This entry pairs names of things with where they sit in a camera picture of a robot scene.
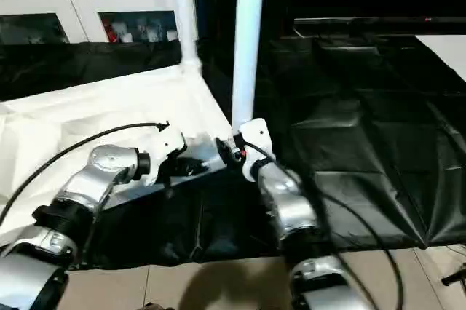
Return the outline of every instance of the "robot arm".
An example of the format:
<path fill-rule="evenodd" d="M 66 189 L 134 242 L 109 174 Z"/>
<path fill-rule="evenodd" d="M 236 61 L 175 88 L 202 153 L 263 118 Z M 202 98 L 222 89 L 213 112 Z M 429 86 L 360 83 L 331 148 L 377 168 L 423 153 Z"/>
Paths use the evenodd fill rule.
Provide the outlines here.
<path fill-rule="evenodd" d="M 163 161 L 185 148 L 183 135 L 171 126 L 157 135 L 151 154 L 119 146 L 95 148 L 50 205 L 37 208 L 36 223 L 2 253 L 0 310 L 55 309 L 68 283 L 66 270 L 82 252 L 113 187 L 149 173 L 157 178 Z"/>
<path fill-rule="evenodd" d="M 312 205 L 301 192 L 298 175 L 288 170 L 283 172 L 267 156 L 245 144 L 258 146 L 275 158 L 266 122 L 254 119 L 244 123 L 234 141 L 236 151 L 230 153 L 242 154 L 233 157 L 242 157 L 243 175 L 257 182 L 280 252 L 290 270 L 293 308 L 368 310 L 366 302 L 349 285 L 346 270 L 333 254 L 331 241 L 322 242 L 323 230 Z"/>

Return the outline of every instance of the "white cabinet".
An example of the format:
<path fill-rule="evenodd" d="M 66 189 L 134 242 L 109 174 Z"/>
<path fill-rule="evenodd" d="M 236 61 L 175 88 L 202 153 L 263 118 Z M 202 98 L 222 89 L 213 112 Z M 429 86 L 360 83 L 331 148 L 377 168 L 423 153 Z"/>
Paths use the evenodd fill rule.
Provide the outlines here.
<path fill-rule="evenodd" d="M 0 44 L 166 41 L 179 21 L 175 0 L 0 0 Z"/>
<path fill-rule="evenodd" d="M 0 0 L 4 44 L 87 41 L 71 0 Z"/>

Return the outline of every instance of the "white pvc pipe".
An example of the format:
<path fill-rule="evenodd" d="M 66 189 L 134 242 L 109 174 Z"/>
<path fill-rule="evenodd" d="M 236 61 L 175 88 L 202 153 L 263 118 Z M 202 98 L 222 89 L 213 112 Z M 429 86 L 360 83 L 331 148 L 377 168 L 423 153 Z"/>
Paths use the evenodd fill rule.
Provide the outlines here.
<path fill-rule="evenodd" d="M 197 60 L 194 35 L 192 33 L 192 13 L 188 0 L 176 0 L 178 38 L 181 43 L 182 62 Z"/>
<path fill-rule="evenodd" d="M 232 127 L 253 118 L 262 0 L 237 0 L 234 37 Z"/>

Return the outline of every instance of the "black cloth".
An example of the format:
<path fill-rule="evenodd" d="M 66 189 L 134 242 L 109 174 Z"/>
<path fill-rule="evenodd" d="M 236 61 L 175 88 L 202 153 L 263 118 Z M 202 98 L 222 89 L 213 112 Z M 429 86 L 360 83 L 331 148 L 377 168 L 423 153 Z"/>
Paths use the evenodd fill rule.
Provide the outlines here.
<path fill-rule="evenodd" d="M 233 47 L 202 41 L 203 76 L 230 117 Z M 0 100 L 176 64 L 177 44 L 0 48 Z M 390 248 L 466 242 L 466 83 L 412 37 L 261 44 L 255 116 L 274 152 L 359 212 Z M 377 245 L 326 202 L 340 250 Z M 277 254 L 259 192 L 222 170 L 104 212 L 85 268 Z"/>

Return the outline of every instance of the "floor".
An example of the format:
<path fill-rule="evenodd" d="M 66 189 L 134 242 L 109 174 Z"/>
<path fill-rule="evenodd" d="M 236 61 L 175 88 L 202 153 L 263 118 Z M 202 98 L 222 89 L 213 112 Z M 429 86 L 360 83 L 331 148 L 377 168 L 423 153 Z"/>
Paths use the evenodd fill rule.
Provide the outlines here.
<path fill-rule="evenodd" d="M 394 251 L 406 287 L 405 309 L 466 307 L 466 296 L 459 284 L 444 287 L 440 283 L 442 276 L 466 262 L 466 249 L 451 249 Z M 347 253 L 345 258 L 380 309 L 394 309 L 396 285 L 383 253 Z M 282 310 L 290 308 L 290 295 L 282 260 L 256 258 L 175 268 L 144 266 L 122 271 L 74 272 L 59 310 L 136 310 L 148 302 L 175 310 Z"/>

